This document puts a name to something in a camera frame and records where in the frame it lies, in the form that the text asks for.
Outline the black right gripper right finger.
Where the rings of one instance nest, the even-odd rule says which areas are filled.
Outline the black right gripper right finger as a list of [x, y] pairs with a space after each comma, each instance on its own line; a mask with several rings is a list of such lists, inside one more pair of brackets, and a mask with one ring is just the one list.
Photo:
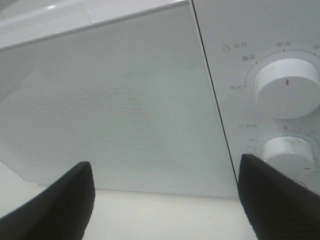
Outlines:
[[259, 157], [241, 156], [237, 189], [257, 239], [320, 238], [320, 196]]

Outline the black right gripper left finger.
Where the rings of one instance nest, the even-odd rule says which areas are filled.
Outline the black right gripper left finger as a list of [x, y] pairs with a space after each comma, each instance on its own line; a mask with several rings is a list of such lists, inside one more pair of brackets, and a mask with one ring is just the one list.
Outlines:
[[0, 219], [2, 240], [81, 240], [96, 190], [91, 164], [77, 163], [37, 196]]

